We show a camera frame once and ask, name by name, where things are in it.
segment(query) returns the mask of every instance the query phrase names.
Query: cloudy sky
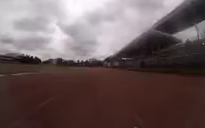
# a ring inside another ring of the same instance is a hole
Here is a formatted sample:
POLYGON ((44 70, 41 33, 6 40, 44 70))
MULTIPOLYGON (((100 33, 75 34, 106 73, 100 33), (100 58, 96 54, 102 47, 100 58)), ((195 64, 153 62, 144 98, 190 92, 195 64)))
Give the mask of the cloudy sky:
POLYGON ((114 54, 183 0, 0 0, 0 53, 114 54))

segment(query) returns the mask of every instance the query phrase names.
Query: green grass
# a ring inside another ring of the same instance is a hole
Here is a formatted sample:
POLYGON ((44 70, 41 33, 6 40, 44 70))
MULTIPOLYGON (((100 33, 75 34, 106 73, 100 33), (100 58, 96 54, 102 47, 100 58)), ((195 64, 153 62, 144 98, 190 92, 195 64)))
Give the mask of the green grass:
POLYGON ((68 67, 55 65, 25 65, 25 64, 0 64, 0 74, 13 74, 24 72, 63 72, 67 71, 68 67))

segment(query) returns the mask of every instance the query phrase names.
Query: sky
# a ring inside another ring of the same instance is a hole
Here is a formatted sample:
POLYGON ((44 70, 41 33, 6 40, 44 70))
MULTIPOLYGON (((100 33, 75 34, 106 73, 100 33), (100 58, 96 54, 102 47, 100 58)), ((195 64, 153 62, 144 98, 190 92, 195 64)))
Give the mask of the sky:
POLYGON ((183 0, 0 0, 0 53, 103 59, 183 0))

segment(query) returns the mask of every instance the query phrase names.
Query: red running track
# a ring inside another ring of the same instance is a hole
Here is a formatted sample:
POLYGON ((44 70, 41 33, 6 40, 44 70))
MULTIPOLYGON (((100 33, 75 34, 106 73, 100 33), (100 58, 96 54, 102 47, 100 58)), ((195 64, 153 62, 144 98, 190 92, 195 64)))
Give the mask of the red running track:
POLYGON ((0 78, 0 128, 205 128, 205 77, 76 68, 0 78))

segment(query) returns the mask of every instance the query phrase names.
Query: stadium roof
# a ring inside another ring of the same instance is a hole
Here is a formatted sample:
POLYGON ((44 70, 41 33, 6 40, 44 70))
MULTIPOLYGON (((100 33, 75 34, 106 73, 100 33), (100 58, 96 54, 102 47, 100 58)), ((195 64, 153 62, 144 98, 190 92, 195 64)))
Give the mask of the stadium roof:
POLYGON ((205 20, 205 0, 186 0, 152 29, 174 34, 205 20))
POLYGON ((180 6, 158 21, 150 31, 138 36, 111 58, 150 54, 159 47, 179 42, 171 34, 205 20, 205 0, 185 0, 180 6))
POLYGON ((164 48, 176 43, 180 40, 170 34, 162 33, 156 30, 150 30, 133 40, 127 47, 123 48, 114 57, 129 57, 144 53, 151 54, 160 48, 164 48))

